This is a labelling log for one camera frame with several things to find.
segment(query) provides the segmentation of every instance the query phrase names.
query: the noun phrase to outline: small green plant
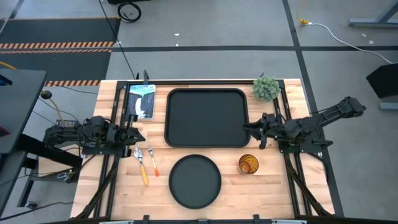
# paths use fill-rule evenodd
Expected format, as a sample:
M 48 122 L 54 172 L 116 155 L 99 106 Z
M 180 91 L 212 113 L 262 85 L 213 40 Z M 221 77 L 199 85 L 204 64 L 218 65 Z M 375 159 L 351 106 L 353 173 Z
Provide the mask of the small green plant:
M 261 75 L 253 84 L 253 94 L 258 100 L 270 102 L 277 98 L 280 93 L 279 83 L 275 78 Z

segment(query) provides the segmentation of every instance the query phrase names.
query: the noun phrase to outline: yellow cable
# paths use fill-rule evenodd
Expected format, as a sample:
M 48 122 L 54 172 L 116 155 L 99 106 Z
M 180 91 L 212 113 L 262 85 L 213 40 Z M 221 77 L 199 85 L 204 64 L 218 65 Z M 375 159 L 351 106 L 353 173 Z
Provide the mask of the yellow cable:
M 9 64 L 7 64 L 7 63 L 5 63 L 5 62 L 0 62 L 0 65 L 3 65 L 3 66 L 5 66 L 5 67 L 7 67 L 7 68 L 10 68 L 10 69 L 12 69 L 12 70 L 17 70 L 15 67 L 13 67 L 13 66 L 11 66 L 11 65 L 9 65 Z M 49 100 L 50 100 L 50 102 L 54 105 L 55 109 L 57 110 L 58 117 L 60 117 L 62 123 L 65 124 L 65 122 L 64 122 L 64 120 L 63 120 L 63 118 L 62 118 L 62 116 L 61 116 L 60 110 L 58 109 L 57 104 L 56 104 L 53 100 L 51 100 L 51 99 L 49 99 Z
M 298 21 L 300 21 L 301 25 L 308 24 L 310 22 L 310 21 L 308 21 L 306 19 L 300 19 L 299 18 L 299 12 L 304 7 L 304 5 L 305 5 L 305 0 L 301 0 L 300 7 L 298 8 L 298 11 L 297 11 L 297 19 L 298 19 Z

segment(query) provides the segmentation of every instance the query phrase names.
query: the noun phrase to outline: cable connector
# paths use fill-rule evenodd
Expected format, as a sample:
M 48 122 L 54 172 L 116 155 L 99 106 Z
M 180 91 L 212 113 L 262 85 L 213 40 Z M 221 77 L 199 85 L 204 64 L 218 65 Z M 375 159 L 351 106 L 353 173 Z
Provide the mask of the cable connector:
M 300 21 L 301 25 L 305 25 L 308 24 L 310 21 L 306 20 L 306 19 L 298 19 Z

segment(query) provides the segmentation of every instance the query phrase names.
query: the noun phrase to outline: wheel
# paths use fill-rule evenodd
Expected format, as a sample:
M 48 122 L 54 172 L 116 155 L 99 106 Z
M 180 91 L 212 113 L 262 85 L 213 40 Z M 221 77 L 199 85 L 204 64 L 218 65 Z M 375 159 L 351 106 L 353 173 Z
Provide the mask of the wheel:
M 118 14 L 123 22 L 132 23 L 141 18 L 141 9 L 132 2 L 124 2 L 118 7 Z
M 36 207 L 37 207 L 37 204 L 34 202 L 27 201 L 25 204 L 25 208 L 35 209 Z

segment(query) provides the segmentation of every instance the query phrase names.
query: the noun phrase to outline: black rectangular tray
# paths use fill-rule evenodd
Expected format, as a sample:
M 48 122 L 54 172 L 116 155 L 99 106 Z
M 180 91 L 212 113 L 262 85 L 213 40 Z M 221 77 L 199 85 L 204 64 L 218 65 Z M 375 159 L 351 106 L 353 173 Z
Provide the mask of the black rectangular tray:
M 246 95 L 237 88 L 176 88 L 167 96 L 165 140 L 172 147 L 243 147 L 248 121 Z

